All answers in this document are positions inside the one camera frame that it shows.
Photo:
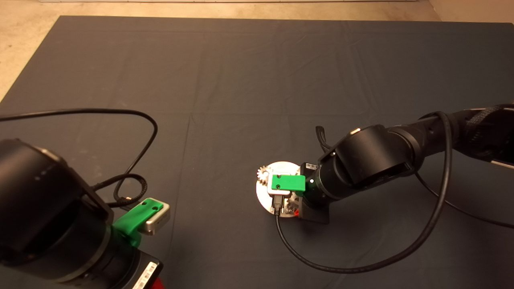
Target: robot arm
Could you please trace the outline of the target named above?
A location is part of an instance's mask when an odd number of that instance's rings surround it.
[[[454,149],[514,168],[514,104],[463,110],[448,118]],[[444,148],[443,122],[430,114],[412,124],[355,129],[326,149],[317,165],[301,166],[306,190],[300,200],[299,217],[328,223],[331,202],[412,175],[425,157]]]

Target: barcode label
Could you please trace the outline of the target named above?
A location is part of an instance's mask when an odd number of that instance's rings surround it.
[[[305,167],[310,169],[310,170],[315,170],[315,169],[318,168],[318,166],[313,165],[313,164],[309,164],[308,162],[305,163]]]
[[[136,285],[134,285],[132,289],[143,289],[148,283],[150,277],[152,276],[152,273],[155,271],[155,268],[157,268],[157,264],[155,264],[154,262],[148,263],[146,269],[143,271],[141,277],[139,277],[139,279],[136,282]]]

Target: concrete floor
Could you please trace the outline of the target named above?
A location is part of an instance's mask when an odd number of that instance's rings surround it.
[[[0,0],[0,100],[60,15],[441,21],[442,18],[434,10],[436,7],[438,11],[446,13],[443,21],[454,21],[458,15],[459,3],[464,6],[468,0],[431,1],[432,3],[429,0],[365,3],[40,3],[37,0]],[[507,3],[511,0],[494,1]],[[497,10],[498,13],[514,15],[505,12],[501,5]],[[481,7],[475,7],[473,13],[480,16],[480,11]],[[475,14],[464,17],[463,21],[473,21],[473,18],[479,17]]]

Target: usb connector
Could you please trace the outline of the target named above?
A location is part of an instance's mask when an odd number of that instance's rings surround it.
[[[276,216],[280,216],[282,207],[284,207],[284,196],[273,195],[273,214]]]

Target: dark gray mat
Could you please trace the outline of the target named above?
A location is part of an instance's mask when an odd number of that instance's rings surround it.
[[[412,256],[339,276],[289,254],[254,190],[261,165],[316,161],[315,125],[334,142],[355,127],[509,102],[513,79],[512,24],[61,17],[0,113],[93,106],[156,118],[134,172],[172,206],[142,245],[164,261],[167,288],[510,288],[507,229],[446,208]],[[149,133],[128,116],[0,124],[1,138],[58,152],[90,184],[123,172]],[[421,173],[436,186],[441,171],[438,155]],[[512,172],[455,154],[453,173],[451,200],[514,222]],[[283,227],[313,261],[364,265],[410,244],[434,203],[414,178],[398,179],[334,204],[330,225]],[[5,288],[58,287],[3,267],[0,276]]]

